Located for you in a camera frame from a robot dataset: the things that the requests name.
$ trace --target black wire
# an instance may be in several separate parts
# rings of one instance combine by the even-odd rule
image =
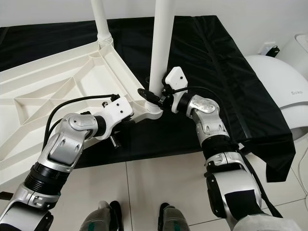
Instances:
[[[93,95],[93,96],[86,96],[86,97],[81,97],[81,98],[76,98],[73,100],[68,100],[58,106],[55,107],[55,109],[53,109],[53,111],[50,113],[47,123],[46,123],[46,128],[45,128],[45,134],[44,134],[44,142],[43,142],[43,149],[45,148],[48,138],[49,138],[49,127],[52,121],[52,117],[54,116],[54,114],[56,114],[56,112],[63,106],[68,105],[70,103],[75,103],[75,102],[79,102],[79,101],[83,101],[83,100],[90,100],[90,99],[100,99],[100,98],[110,98],[115,96],[114,94],[110,94],[110,95]]]
[[[231,131],[231,123],[230,123],[230,119],[229,119],[229,115],[228,115],[228,112],[226,110],[226,107],[223,103],[223,100],[219,97],[219,95],[217,95],[214,91],[212,91],[211,89],[209,88],[206,88],[206,87],[201,87],[201,86],[189,86],[189,87],[185,87],[185,88],[181,88],[181,89],[177,89],[177,90],[173,90],[173,94],[174,93],[177,93],[177,92],[181,92],[181,91],[184,91],[184,90],[191,90],[191,89],[202,89],[202,90],[206,90],[210,93],[212,93],[218,100],[219,100],[219,104],[221,105],[221,107],[223,108],[224,112],[225,112],[225,115],[226,115],[226,121],[227,121],[227,124],[228,124],[228,133],[229,133],[229,136],[231,138],[231,140],[234,142],[233,140],[233,134],[232,134],[232,131]]]
[[[57,120],[57,121],[53,124],[53,126],[50,128],[50,130],[49,130],[49,132],[48,132],[48,137],[47,137],[47,139],[49,139],[49,137],[50,137],[52,131],[53,131],[54,128],[61,122],[61,120],[62,120],[62,119]]]
[[[277,218],[283,218],[282,215],[280,214],[280,212],[275,208],[275,206],[273,206],[273,204],[270,202],[268,196],[266,195],[265,193],[265,190],[263,188],[263,185],[256,173],[256,171],[254,170],[254,168],[251,166],[250,162],[247,160],[246,156],[243,155],[243,153],[241,152],[241,150],[237,149],[237,152],[242,156],[243,160],[244,160],[244,163],[246,164],[248,170],[250,171],[250,173],[254,176],[256,182],[257,182],[257,185],[259,186],[259,189],[260,189],[260,192],[261,192],[261,197],[262,199],[265,201],[266,205],[268,206],[271,214],[274,216],[274,217],[277,217]]]

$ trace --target robotic arm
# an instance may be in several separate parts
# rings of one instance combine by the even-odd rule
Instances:
[[[133,115],[126,98],[118,98],[95,115],[67,114],[48,140],[26,180],[20,184],[0,216],[0,228],[22,231],[48,230],[61,188],[73,171],[84,140],[107,139],[113,127]]]
[[[261,193],[256,178],[247,167],[249,162],[238,152],[238,144],[230,139],[219,117],[219,105],[212,99],[189,94],[187,84],[182,69],[174,67],[163,79],[162,97],[144,89],[138,92],[162,110],[171,108],[172,112],[184,113],[196,123],[206,160],[205,177],[212,212],[225,218],[232,231],[299,231],[294,221],[283,219],[277,210],[281,218],[261,210],[261,196],[265,192]]]

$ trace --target black cloth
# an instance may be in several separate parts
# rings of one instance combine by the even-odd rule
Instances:
[[[108,25],[116,51],[147,88],[154,18],[112,19]],[[14,26],[0,32],[0,70],[93,42],[97,34],[93,21]],[[222,108],[228,132],[267,163],[268,181],[286,180],[295,155],[292,134],[216,16],[175,18],[168,67],[174,66],[183,69],[189,85],[205,86],[220,96],[230,119],[231,127]],[[219,102],[209,92],[194,92]],[[158,120],[126,126],[116,136],[122,147],[114,150],[109,140],[102,141],[84,150],[77,167],[201,150],[194,122],[168,111]]]

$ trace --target floor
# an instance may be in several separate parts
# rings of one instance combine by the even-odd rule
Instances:
[[[308,147],[308,136],[295,143],[296,156],[286,182],[266,183],[265,163],[249,155],[263,187],[280,213],[292,218],[303,231],[308,230],[306,194],[298,180],[298,163]],[[100,200],[121,203],[125,231],[157,230],[158,209],[168,202],[180,209],[191,231],[229,231],[225,220],[210,208],[202,153],[117,163],[76,169],[62,190],[53,210],[51,231],[78,231],[85,217]],[[302,163],[308,185],[308,157]]]

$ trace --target white pole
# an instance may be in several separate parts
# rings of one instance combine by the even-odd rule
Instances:
[[[174,14],[174,0],[156,0],[149,91],[157,96],[162,95],[162,79],[167,71]],[[152,113],[160,111],[150,102],[145,107]]]
[[[104,11],[103,0],[91,0],[97,27],[97,40],[101,46],[113,43],[113,39],[108,29],[107,19]]]

